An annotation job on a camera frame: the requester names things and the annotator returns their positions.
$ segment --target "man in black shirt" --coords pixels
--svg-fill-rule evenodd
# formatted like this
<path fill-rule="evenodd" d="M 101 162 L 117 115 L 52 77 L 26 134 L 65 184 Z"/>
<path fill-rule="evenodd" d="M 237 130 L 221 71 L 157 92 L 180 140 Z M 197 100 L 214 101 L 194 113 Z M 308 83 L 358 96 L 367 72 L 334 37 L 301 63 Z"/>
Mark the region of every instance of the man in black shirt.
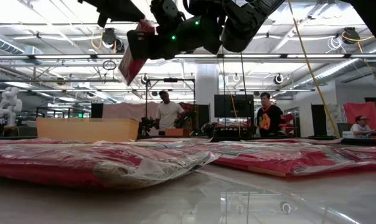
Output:
<path fill-rule="evenodd" d="M 270 94 L 264 92 L 260 95 L 261 105 L 257 112 L 257 126 L 261 137 L 279 136 L 284 127 L 284 116 L 279 107 L 272 105 Z"/>

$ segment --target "pillar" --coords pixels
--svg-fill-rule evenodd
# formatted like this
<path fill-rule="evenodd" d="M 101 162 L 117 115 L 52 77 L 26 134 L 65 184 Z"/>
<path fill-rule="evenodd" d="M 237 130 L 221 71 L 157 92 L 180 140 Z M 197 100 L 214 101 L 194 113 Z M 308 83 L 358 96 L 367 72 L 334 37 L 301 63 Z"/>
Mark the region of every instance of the pillar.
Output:
<path fill-rule="evenodd" d="M 210 104 L 210 122 L 217 122 L 214 117 L 214 95 L 219 93 L 219 67 L 217 64 L 197 65 L 195 77 L 196 104 Z"/>

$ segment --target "man in white t-shirt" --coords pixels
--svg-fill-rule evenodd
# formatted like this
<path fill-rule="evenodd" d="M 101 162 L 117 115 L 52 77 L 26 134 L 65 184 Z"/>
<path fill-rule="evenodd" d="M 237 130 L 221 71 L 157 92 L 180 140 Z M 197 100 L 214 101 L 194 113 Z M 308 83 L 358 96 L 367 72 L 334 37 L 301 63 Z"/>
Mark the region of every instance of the man in white t-shirt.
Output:
<path fill-rule="evenodd" d="M 370 138 L 370 134 L 375 132 L 375 130 L 369 128 L 369 119 L 366 116 L 357 116 L 355 122 L 357 124 L 353 124 L 350 131 L 354 133 L 356 138 Z"/>
<path fill-rule="evenodd" d="M 159 135 L 164 135 L 164 130 L 174 128 L 174 122 L 178 114 L 184 113 L 184 109 L 175 102 L 171 102 L 166 91 L 160 91 L 162 103 L 157 108 L 156 121 L 159 123 Z"/>

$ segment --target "humanoid robot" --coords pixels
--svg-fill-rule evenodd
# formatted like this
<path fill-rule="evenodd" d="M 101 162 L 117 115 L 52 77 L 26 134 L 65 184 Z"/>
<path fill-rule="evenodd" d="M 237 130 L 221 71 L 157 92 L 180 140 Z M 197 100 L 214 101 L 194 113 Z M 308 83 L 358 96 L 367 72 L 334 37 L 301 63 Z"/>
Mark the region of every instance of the humanoid robot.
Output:
<path fill-rule="evenodd" d="M 18 93 L 18 88 L 8 87 L 6 88 L 6 91 L 1 94 L 2 100 L 0 102 L 0 123 L 4 124 L 4 116 L 6 116 L 7 126 L 15 125 L 16 112 L 22 111 L 22 101 L 17 99 Z"/>

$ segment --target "white t-shirt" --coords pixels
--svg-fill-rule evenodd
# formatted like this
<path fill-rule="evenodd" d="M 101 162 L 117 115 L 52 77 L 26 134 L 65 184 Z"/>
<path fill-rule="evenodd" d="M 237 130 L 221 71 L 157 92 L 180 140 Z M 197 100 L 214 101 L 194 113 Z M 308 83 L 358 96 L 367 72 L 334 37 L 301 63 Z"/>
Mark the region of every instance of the white t-shirt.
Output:
<path fill-rule="evenodd" d="M 353 124 L 353 126 L 351 127 L 351 132 L 354 132 L 354 131 L 371 131 L 371 129 L 369 128 L 369 126 L 365 126 L 365 127 L 361 127 L 361 125 L 359 124 Z M 369 138 L 370 134 L 354 134 L 354 137 L 355 138 Z"/>
<path fill-rule="evenodd" d="M 171 101 L 168 104 L 161 103 L 156 113 L 156 119 L 160 119 L 159 130 L 164 131 L 166 128 L 174 128 L 177 115 L 183 112 L 184 109 L 178 103 Z"/>

